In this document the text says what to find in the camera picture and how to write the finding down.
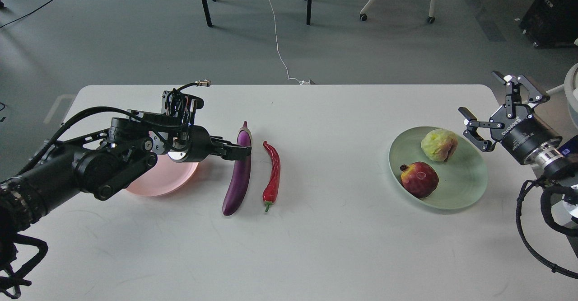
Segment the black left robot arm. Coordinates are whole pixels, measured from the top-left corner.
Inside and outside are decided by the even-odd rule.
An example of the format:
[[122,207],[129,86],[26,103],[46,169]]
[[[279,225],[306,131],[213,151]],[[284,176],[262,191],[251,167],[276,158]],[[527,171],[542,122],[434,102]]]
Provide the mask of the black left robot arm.
[[170,155],[174,162],[200,162],[209,155],[244,161],[250,144],[211,136],[194,124],[204,107],[184,89],[208,87],[195,81],[163,92],[159,113],[90,107],[72,116],[31,157],[17,175],[1,182],[1,293],[21,296],[25,277],[48,252],[45,241],[22,235],[56,207],[80,192],[105,201],[130,186]]

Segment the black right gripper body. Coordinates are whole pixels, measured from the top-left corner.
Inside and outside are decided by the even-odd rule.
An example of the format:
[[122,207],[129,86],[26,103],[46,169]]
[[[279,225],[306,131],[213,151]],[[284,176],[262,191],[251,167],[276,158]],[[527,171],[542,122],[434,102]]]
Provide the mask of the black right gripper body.
[[521,165],[534,163],[529,155],[537,148],[547,144],[557,148],[562,140],[551,126],[534,114],[531,107],[526,104],[513,105],[513,117],[506,107],[500,107],[491,117],[491,122],[502,124],[500,128],[491,129],[490,135],[493,140],[500,144]]

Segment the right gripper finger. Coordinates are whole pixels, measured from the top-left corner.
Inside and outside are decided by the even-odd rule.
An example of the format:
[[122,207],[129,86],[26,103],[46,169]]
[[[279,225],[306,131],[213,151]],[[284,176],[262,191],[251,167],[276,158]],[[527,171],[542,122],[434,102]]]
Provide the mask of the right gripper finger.
[[502,130],[504,128],[501,122],[479,121],[468,108],[459,107],[458,111],[465,118],[464,137],[468,138],[473,145],[480,151],[493,151],[496,142],[493,140],[485,140],[478,132],[478,128]]
[[[550,95],[545,90],[531,83],[524,75],[503,75],[498,71],[493,71],[492,75],[506,87],[504,107],[507,112],[514,112],[515,107],[518,106],[533,109],[550,100]],[[528,93],[526,103],[522,101],[522,95],[520,95],[521,87],[524,87]]]

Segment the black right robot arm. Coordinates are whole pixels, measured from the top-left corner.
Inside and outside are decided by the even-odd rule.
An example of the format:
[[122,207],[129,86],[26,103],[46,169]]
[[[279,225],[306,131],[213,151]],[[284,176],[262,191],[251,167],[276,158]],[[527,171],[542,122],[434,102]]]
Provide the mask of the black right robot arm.
[[552,213],[554,195],[560,196],[566,207],[577,208],[577,155],[561,153],[558,147],[562,136],[535,113],[537,105],[549,101],[546,91],[524,75],[492,74],[506,88],[504,104],[487,121],[478,120],[469,109],[460,107],[458,111],[465,119],[464,137],[480,151],[493,151],[500,144],[520,165],[537,165],[542,170],[539,178],[524,182],[520,188],[515,211],[517,231],[526,249],[541,264],[553,273],[576,279],[576,272],[547,260],[528,243],[522,228],[522,203],[530,190],[540,187],[545,224],[562,235],[577,237],[576,227],[557,223]]

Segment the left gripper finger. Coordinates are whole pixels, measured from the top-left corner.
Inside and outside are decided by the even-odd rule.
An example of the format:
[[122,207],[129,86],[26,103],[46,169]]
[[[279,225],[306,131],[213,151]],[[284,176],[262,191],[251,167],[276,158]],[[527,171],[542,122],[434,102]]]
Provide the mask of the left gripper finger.
[[225,142],[222,145],[223,152],[221,158],[224,160],[244,160],[249,157],[252,152],[252,146],[243,146]]

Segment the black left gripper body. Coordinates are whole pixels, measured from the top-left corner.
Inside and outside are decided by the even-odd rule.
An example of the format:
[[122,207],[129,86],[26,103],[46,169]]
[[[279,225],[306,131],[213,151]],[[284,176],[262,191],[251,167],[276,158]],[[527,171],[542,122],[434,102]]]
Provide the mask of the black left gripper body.
[[177,163],[201,162],[209,155],[226,155],[223,141],[219,136],[211,136],[201,126],[194,125],[186,132],[186,142],[183,147],[172,149],[168,157]]

